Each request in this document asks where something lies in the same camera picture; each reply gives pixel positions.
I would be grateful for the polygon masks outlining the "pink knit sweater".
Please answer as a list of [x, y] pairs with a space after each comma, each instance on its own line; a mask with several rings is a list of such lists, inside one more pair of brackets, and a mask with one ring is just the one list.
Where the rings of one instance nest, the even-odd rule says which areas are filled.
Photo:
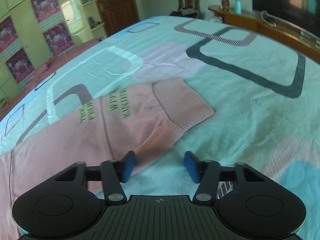
[[139, 172], [163, 156], [213, 109], [182, 79], [140, 83], [94, 99], [1, 156], [1, 239], [18, 239], [14, 201], [83, 161], [89, 166], [134, 151]]

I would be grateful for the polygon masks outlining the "black flat television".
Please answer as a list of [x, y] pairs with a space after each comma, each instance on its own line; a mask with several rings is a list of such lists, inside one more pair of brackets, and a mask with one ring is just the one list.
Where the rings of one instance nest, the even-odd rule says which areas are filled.
[[319, 33], [319, 0], [252, 0], [253, 10], [266, 11], [309, 32]]

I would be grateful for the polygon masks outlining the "brown wooden door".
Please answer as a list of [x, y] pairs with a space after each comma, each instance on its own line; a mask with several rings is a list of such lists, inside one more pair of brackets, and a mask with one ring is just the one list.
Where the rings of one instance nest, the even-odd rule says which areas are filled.
[[107, 36], [111, 36], [137, 22], [136, 0], [97, 0], [100, 16], [105, 22]]

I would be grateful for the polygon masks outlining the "dark clothes on chair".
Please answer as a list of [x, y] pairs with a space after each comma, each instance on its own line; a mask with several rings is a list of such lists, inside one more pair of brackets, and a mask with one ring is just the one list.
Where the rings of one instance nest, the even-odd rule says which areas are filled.
[[186, 8], [180, 8], [178, 11], [171, 12], [170, 16], [187, 17], [187, 18], [198, 18], [199, 11], [196, 10], [192, 6], [189, 6], [189, 7], [186, 7]]

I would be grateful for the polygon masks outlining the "cream wardrobe with posters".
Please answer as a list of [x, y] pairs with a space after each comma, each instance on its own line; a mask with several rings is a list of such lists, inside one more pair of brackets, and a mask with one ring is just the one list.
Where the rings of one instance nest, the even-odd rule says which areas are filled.
[[1, 0], [1, 97], [15, 98], [47, 59], [93, 37], [81, 0]]

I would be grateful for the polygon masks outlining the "teal patterned bed quilt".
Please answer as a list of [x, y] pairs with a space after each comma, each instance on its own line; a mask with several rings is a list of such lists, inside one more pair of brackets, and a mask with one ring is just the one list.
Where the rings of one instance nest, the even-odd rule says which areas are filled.
[[302, 239], [319, 239], [319, 65], [257, 33], [222, 23], [153, 17], [84, 51], [1, 121], [1, 156], [86, 103], [140, 83], [180, 78], [212, 109], [127, 195], [193, 194], [186, 151], [223, 166], [244, 162], [306, 205]]

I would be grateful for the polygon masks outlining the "wooden tv cabinet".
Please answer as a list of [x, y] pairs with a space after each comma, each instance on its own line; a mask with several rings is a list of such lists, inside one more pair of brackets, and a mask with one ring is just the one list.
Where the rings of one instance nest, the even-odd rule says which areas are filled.
[[223, 11], [219, 5], [210, 5], [208, 10], [222, 18], [228, 25], [255, 31], [261, 35], [276, 40], [319, 63], [319, 43], [301, 35], [300, 29], [284, 22], [278, 22], [275, 27], [265, 23], [260, 14], [242, 11], [236, 14], [234, 9]]

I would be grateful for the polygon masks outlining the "teal water bottle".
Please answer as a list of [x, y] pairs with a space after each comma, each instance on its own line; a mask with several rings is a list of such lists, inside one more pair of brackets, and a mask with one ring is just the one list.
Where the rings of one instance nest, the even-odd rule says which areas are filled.
[[242, 7], [241, 7], [241, 1], [240, 0], [235, 0], [234, 12], [236, 14], [238, 14], [238, 15], [242, 14]]

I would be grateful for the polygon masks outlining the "pink checked bed sheet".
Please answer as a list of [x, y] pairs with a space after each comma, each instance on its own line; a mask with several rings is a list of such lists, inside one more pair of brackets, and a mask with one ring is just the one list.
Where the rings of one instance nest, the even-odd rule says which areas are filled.
[[1, 108], [1, 118], [3, 118], [30, 92], [32, 91], [37, 85], [39, 85], [44, 79], [49, 77], [53, 72], [57, 71], [59, 68], [67, 64], [72, 59], [76, 58], [84, 51], [92, 48], [99, 41], [96, 39], [91, 39], [74, 49], [71, 49], [62, 55], [54, 56], [49, 58], [45, 63], [43, 63], [28, 79], [27, 87], [24, 89], [18, 96], [12, 99], [9, 103], [7, 103], [4, 107]]

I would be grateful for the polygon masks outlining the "brown cup on cabinet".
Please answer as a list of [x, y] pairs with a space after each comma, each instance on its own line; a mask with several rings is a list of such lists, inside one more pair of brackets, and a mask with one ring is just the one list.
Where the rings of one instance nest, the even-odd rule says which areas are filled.
[[221, 0], [222, 11], [229, 11], [230, 2], [229, 0]]

